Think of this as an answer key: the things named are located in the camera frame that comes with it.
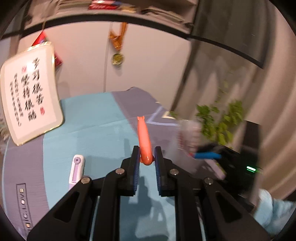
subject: green plant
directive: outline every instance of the green plant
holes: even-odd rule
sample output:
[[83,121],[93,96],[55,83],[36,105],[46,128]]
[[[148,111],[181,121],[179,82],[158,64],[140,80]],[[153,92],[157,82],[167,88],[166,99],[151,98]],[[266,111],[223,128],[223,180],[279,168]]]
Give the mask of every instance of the green plant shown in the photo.
[[216,106],[199,106],[196,114],[202,121],[202,134],[211,141],[216,141],[221,145],[231,143],[233,134],[229,128],[238,125],[243,120],[242,102],[234,100],[228,104],[227,113],[221,115],[220,121],[215,122],[211,112],[219,113],[220,110]]
[[175,118],[175,119],[178,119],[178,114],[176,112],[172,111],[172,110],[170,111],[170,116]]

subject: curtain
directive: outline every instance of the curtain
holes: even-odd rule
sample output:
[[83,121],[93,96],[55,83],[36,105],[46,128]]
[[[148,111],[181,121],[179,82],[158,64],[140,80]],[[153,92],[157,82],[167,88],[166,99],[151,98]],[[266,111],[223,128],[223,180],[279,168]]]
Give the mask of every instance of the curtain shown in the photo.
[[268,46],[268,0],[199,0],[192,38],[262,67]]
[[[261,125],[262,188],[283,199],[296,189],[296,36],[270,3],[270,36],[263,69],[209,43],[192,41],[197,49],[175,112],[195,118],[196,104],[213,104],[220,110],[240,99],[244,119]],[[225,94],[220,90],[227,82]],[[232,147],[239,151],[244,124],[235,130]]]

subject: leaf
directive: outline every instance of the leaf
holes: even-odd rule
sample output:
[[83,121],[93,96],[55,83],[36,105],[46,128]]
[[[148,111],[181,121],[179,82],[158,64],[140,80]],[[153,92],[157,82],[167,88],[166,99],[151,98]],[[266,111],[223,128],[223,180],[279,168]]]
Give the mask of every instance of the leaf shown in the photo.
[[220,112],[219,109],[218,109],[218,107],[216,107],[216,106],[213,106],[212,107],[212,111],[215,112],[215,113],[219,113]]
[[203,105],[203,106],[197,105],[196,109],[199,112],[199,116],[207,116],[211,111],[207,105]]
[[233,134],[228,130],[226,130],[225,132],[227,135],[228,142],[232,142],[233,141]]
[[228,126],[224,122],[220,122],[218,125],[218,133],[226,131]]
[[196,109],[198,110],[198,112],[201,112],[202,111],[202,106],[200,106],[200,105],[196,105]]
[[232,119],[232,121],[233,121],[233,124],[237,125],[237,119],[235,118],[234,115],[231,117],[231,119]]
[[173,117],[175,119],[178,118],[178,114],[176,112],[172,111],[172,110],[170,111],[170,115],[171,115],[171,117]]
[[225,140],[225,136],[222,133],[218,134],[218,143],[221,145],[226,145],[226,140]]
[[226,120],[226,121],[229,121],[229,122],[230,122],[230,120],[231,120],[230,116],[228,116],[228,115],[224,115],[224,116],[223,116],[223,119]]
[[202,126],[202,134],[203,134],[204,136],[206,136],[206,128],[205,128],[205,125]]
[[216,131],[215,131],[215,127],[214,125],[210,125],[209,126],[209,133],[210,133],[210,136],[213,137],[216,135]]
[[236,112],[236,115],[238,116],[238,118],[242,121],[242,115],[238,112]]

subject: orange sausage toy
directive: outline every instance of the orange sausage toy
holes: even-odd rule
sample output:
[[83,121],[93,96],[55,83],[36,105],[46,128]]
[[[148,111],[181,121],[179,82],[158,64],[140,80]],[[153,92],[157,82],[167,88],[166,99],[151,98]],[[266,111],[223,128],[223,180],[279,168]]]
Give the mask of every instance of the orange sausage toy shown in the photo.
[[140,161],[148,166],[153,162],[154,157],[144,116],[138,116],[138,137],[141,153]]

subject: red book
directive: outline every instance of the red book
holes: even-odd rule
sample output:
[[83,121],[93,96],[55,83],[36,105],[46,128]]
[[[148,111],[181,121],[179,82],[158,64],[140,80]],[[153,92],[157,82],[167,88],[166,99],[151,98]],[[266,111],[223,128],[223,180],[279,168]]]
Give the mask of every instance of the red book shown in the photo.
[[[42,31],[39,36],[37,37],[37,39],[34,41],[34,43],[32,44],[32,46],[36,45],[36,44],[40,44],[43,42],[46,42],[47,40],[47,36],[45,34],[44,31]],[[57,54],[54,52],[54,66],[58,67],[59,65],[61,65],[63,63],[63,61],[57,56]]]
[[113,0],[92,0],[91,2],[96,4],[106,4],[106,5],[114,5],[114,6],[120,6],[122,5],[122,2],[120,1],[113,1]]
[[115,10],[117,9],[118,6],[113,6],[113,5],[107,5],[107,4],[100,4],[100,3],[92,3],[89,6],[89,9],[110,9],[110,10]]

